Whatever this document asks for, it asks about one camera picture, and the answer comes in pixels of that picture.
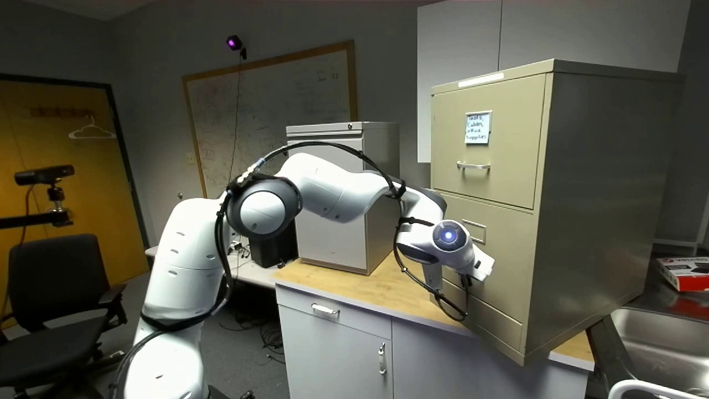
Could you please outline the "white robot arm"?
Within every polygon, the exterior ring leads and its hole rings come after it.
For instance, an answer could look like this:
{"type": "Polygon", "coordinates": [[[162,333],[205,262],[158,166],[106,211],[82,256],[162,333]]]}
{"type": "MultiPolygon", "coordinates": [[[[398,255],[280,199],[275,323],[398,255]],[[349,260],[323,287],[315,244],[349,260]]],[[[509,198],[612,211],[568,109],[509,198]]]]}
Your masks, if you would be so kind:
{"type": "Polygon", "coordinates": [[[288,154],[272,176],[252,163],[219,198],[183,199],[174,209],[111,399],[209,399],[199,334],[230,297],[230,255],[242,251],[255,266],[282,266],[296,256],[293,223],[299,213],[346,223],[384,198],[402,204],[394,255],[423,266],[417,282],[427,293],[443,293],[448,269],[475,282],[493,272],[495,260],[446,214],[443,199],[375,163],[349,170],[303,150],[288,154]]]}

